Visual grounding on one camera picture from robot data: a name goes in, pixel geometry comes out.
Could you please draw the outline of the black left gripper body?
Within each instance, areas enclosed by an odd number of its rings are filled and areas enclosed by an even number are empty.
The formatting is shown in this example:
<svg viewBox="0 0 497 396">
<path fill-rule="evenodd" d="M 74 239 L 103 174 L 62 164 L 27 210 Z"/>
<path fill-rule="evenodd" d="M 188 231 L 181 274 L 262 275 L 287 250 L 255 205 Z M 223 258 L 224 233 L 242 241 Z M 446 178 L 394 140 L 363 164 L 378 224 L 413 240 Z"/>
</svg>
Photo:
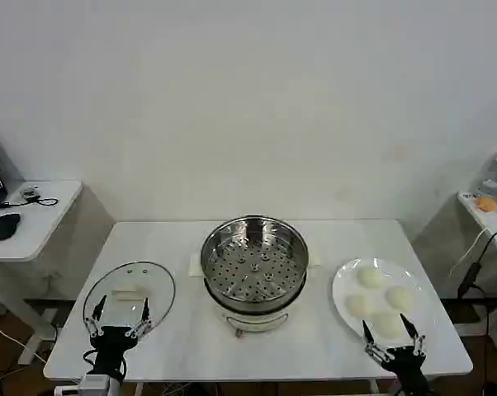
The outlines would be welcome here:
<svg viewBox="0 0 497 396">
<path fill-rule="evenodd" d="M 124 354 L 135 348 L 138 337 L 130 327 L 103 326 L 102 335 L 90 338 L 96 358 L 90 374 L 93 375 L 125 375 L 127 363 Z"/>
</svg>

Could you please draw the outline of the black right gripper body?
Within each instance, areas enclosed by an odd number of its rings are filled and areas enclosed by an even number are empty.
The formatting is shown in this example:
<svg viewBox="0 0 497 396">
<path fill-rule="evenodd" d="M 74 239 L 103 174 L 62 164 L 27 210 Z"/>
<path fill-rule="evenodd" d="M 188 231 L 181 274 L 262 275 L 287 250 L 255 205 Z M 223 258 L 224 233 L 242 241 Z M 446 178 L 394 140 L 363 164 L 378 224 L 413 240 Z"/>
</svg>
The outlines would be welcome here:
<svg viewBox="0 0 497 396">
<path fill-rule="evenodd" d="M 433 390 L 421 371 L 425 355 L 414 354 L 412 346 L 398 346 L 386 350 L 386 358 L 381 360 L 381 367 L 395 374 L 401 391 L 405 395 L 433 395 Z"/>
</svg>

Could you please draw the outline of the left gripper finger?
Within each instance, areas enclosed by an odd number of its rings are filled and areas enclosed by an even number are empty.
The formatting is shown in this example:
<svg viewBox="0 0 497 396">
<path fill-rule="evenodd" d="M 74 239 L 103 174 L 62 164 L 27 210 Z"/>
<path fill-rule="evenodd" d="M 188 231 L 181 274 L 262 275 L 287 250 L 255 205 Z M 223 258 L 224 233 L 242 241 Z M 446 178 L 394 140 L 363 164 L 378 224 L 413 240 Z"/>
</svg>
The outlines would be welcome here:
<svg viewBox="0 0 497 396">
<path fill-rule="evenodd" d="M 153 319 L 149 308 L 149 298 L 146 297 L 142 303 L 133 303 L 129 309 L 129 324 L 130 328 L 126 332 L 126 336 L 130 338 L 143 338 L 153 329 Z"/>
<path fill-rule="evenodd" d="M 84 325 L 88 330 L 90 337 L 96 337 L 101 335 L 101 328 L 99 326 L 100 320 L 103 314 L 105 303 L 107 301 L 107 296 L 102 295 L 99 299 L 94 300 L 94 304 L 89 309 L 87 306 L 87 300 L 84 304 Z"/>
</svg>

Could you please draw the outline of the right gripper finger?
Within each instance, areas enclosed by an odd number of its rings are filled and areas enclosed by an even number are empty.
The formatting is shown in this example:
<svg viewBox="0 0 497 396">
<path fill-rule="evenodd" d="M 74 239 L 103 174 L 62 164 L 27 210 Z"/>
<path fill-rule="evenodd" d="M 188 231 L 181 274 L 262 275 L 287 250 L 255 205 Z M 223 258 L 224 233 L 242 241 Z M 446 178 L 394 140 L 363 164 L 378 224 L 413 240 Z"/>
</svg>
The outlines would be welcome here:
<svg viewBox="0 0 497 396">
<path fill-rule="evenodd" d="M 377 363 L 385 364 L 393 360 L 393 355 L 391 355 L 386 349 L 383 349 L 375 343 L 372 332 L 365 320 L 362 320 L 362 330 L 365 340 L 365 352 Z"/>
<path fill-rule="evenodd" d="M 400 314 L 400 319 L 405 327 L 406 332 L 413 341 L 414 355 L 425 357 L 425 351 L 424 351 L 425 336 L 419 334 L 415 325 L 409 319 L 407 319 L 404 314 L 402 313 Z"/>
</svg>

